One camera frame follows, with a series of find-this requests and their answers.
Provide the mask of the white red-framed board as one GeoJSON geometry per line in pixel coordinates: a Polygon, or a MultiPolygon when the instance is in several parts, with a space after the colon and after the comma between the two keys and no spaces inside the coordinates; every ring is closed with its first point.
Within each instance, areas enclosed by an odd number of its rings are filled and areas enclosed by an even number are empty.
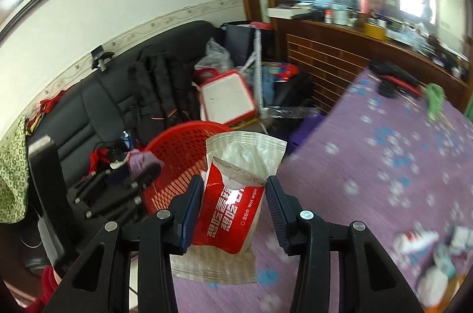
{"type": "Polygon", "coordinates": [[[257,108],[244,78],[236,70],[225,72],[200,86],[205,119],[235,125],[256,115],[257,108]]]}

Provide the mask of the wooden brick-pattern counter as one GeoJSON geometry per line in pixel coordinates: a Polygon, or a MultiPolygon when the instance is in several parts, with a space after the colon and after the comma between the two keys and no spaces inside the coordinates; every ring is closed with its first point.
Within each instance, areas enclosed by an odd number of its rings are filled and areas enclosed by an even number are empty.
{"type": "Polygon", "coordinates": [[[447,100],[464,112],[472,96],[472,82],[454,78],[434,62],[391,42],[376,40],[349,28],[310,20],[271,20],[277,56],[310,74],[310,98],[328,114],[371,60],[392,62],[425,85],[444,88],[447,100]]]}

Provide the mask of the red white wet wipe packet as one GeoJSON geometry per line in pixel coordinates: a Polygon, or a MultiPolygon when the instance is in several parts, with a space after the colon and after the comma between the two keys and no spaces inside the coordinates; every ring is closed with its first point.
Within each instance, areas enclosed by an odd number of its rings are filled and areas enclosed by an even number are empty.
{"type": "Polygon", "coordinates": [[[232,131],[206,141],[208,169],[202,203],[183,256],[171,257],[174,276],[217,285],[256,281],[251,241],[269,177],[284,158],[285,141],[263,133],[232,131]]]}

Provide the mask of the black backpack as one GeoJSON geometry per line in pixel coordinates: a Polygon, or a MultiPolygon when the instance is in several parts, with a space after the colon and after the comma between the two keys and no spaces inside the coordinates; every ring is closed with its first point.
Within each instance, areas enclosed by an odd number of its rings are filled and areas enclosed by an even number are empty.
{"type": "Polygon", "coordinates": [[[177,56],[154,48],[140,51],[127,70],[134,103],[131,127],[146,146],[163,131],[199,118],[192,71],[177,56]]]}

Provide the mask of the black leather sofa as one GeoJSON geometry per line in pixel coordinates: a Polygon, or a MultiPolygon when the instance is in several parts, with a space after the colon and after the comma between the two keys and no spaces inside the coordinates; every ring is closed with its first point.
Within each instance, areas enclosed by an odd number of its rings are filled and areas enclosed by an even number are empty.
{"type": "Polygon", "coordinates": [[[66,185],[74,185],[88,173],[94,148],[120,140],[124,132],[136,139],[131,127],[134,99],[127,70],[140,51],[151,47],[179,57],[192,71],[193,80],[194,66],[205,56],[206,44],[216,34],[211,23],[197,20],[136,45],[108,62],[105,71],[96,71],[68,89],[27,143],[49,136],[57,146],[66,185]]]}

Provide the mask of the white wadded tissue ball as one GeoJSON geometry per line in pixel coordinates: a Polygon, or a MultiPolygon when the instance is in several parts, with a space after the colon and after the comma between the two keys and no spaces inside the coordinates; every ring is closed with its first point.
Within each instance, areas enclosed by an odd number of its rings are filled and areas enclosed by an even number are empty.
{"type": "Polygon", "coordinates": [[[430,267],[419,279],[417,295],[422,306],[431,308],[441,303],[448,286],[448,277],[437,267],[430,267]]]}

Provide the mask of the blue white medicine box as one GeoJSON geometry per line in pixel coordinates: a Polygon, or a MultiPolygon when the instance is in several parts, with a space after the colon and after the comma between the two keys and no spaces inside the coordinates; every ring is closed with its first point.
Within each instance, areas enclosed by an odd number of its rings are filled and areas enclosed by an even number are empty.
{"type": "Polygon", "coordinates": [[[472,229],[455,226],[452,232],[449,250],[453,255],[460,255],[472,249],[472,229]]]}

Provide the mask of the green crumpled cloth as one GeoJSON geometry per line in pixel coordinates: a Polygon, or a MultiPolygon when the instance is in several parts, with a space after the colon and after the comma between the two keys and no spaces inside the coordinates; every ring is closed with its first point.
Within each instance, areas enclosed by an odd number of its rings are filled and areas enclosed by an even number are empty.
{"type": "Polygon", "coordinates": [[[444,89],[440,85],[429,83],[424,89],[424,97],[427,101],[427,121],[433,123],[443,110],[444,89]]]}

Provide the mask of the red plastic mesh basket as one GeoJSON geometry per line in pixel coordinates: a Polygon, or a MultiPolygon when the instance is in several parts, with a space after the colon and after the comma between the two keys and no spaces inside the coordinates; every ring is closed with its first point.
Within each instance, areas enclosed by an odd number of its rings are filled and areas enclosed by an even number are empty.
{"type": "Polygon", "coordinates": [[[230,130],[216,122],[184,122],[149,142],[145,150],[163,162],[160,175],[143,191],[149,214],[167,208],[174,197],[186,192],[192,177],[207,170],[207,139],[230,130]]]}

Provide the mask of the purple floral tablecloth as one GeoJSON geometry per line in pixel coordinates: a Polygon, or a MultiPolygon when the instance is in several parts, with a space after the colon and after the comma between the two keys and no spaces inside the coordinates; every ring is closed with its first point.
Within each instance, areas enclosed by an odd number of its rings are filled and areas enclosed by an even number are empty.
{"type": "MultiPolygon", "coordinates": [[[[427,104],[385,98],[365,70],[302,145],[280,165],[285,192],[327,222],[363,221],[414,289],[429,247],[399,255],[394,237],[434,230],[446,243],[472,229],[472,123],[448,101],[430,124],[427,104]]],[[[175,277],[179,312],[289,312],[299,257],[279,246],[266,202],[252,239],[257,283],[221,286],[175,277]]]]}

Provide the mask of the black red tool on table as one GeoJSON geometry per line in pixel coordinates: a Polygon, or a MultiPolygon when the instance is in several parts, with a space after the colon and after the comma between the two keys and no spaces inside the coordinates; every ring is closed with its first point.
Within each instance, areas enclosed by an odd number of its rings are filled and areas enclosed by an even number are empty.
{"type": "Polygon", "coordinates": [[[378,93],[395,98],[400,93],[421,96],[419,80],[392,62],[370,61],[369,70],[378,79],[378,93]]]}

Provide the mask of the clear plastic bag on sofa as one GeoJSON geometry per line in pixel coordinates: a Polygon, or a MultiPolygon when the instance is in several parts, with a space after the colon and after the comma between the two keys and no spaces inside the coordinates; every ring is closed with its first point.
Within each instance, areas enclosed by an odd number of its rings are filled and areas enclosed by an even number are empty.
{"type": "Polygon", "coordinates": [[[234,64],[226,48],[210,38],[205,47],[205,56],[194,66],[194,70],[214,69],[218,73],[232,70],[234,64]]]}

